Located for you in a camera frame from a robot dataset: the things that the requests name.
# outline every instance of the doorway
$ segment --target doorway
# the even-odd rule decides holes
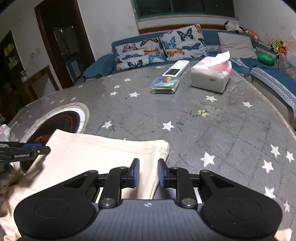
[[[69,88],[95,62],[77,0],[44,0],[35,13],[53,69]]]

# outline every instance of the plastic box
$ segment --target plastic box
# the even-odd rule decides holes
[[[211,67],[203,67],[214,57],[207,56],[191,68],[192,86],[222,93],[230,79],[232,65],[229,60]]]

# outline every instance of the checkered fabric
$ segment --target checkered fabric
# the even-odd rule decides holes
[[[293,118],[296,119],[296,97],[283,86],[276,78],[267,74],[260,68],[254,67],[251,70],[251,75],[260,79],[263,83],[272,88],[291,108],[293,109]]]

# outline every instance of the white towel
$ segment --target white towel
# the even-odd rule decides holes
[[[164,140],[134,142],[61,130],[54,132],[47,146],[51,148],[50,154],[35,160],[19,184],[10,187],[6,200],[0,206],[5,241],[20,238],[13,219],[14,209],[20,201],[89,170],[108,173],[115,167],[129,167],[133,159],[138,158],[138,186],[123,189],[122,198],[152,199],[158,185],[158,159],[166,160],[169,151],[169,144]]]

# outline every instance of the metal screw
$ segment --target metal screw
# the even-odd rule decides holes
[[[188,207],[193,206],[193,205],[196,204],[196,202],[192,198],[185,198],[185,199],[182,200],[181,203],[183,205],[185,205],[185,206],[188,206]]]
[[[108,206],[112,206],[113,204],[115,204],[115,201],[112,198],[104,198],[101,201],[101,204],[108,207]]]

